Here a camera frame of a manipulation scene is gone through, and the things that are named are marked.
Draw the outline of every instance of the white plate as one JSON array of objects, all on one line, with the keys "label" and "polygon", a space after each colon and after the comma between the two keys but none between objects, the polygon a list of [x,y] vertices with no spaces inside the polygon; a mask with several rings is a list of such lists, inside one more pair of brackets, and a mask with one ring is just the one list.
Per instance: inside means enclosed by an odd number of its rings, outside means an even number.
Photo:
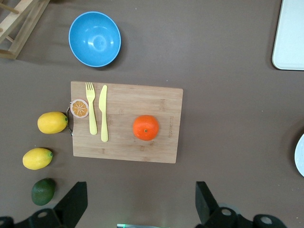
[{"label": "white plate", "polygon": [[304,135],[300,138],[295,148],[294,161],[300,174],[304,176]]},{"label": "white plate", "polygon": [[304,0],[282,0],[272,62],[278,69],[304,70]]}]

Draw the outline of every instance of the bowl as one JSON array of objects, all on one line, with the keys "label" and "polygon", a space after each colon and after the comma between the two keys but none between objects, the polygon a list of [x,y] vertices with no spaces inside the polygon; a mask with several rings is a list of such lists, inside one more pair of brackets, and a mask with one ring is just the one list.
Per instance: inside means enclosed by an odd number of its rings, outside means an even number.
[{"label": "bowl", "polygon": [[90,11],[79,15],[68,34],[74,56],[90,67],[103,67],[118,55],[121,36],[115,22],[107,15]]}]

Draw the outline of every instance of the orange slice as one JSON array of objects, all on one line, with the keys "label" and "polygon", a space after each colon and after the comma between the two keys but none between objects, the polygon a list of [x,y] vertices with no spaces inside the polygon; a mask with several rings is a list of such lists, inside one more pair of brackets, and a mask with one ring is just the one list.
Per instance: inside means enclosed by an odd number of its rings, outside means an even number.
[{"label": "orange slice", "polygon": [[85,100],[76,99],[71,103],[71,113],[77,118],[85,118],[89,114],[89,105]]}]

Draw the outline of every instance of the lime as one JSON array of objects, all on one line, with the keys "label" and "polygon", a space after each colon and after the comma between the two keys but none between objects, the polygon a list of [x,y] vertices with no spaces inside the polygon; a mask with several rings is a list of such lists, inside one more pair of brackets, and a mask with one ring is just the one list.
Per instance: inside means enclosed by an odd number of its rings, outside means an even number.
[{"label": "lime", "polygon": [[51,178],[45,178],[36,182],[32,188],[32,201],[39,206],[51,201],[55,193],[56,183]]}]

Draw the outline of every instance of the wooden rack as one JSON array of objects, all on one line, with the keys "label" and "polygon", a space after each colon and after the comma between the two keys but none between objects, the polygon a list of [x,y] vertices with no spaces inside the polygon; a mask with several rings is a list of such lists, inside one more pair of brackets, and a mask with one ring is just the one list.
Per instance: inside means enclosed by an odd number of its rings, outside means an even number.
[{"label": "wooden rack", "polygon": [[[31,32],[37,24],[50,0],[20,0],[16,7],[12,8],[3,4],[0,0],[0,8],[10,11],[9,15],[0,23],[0,43],[5,39],[11,42],[8,50],[0,49],[1,58],[16,59]],[[23,22],[16,37],[12,39],[10,33]]]}]

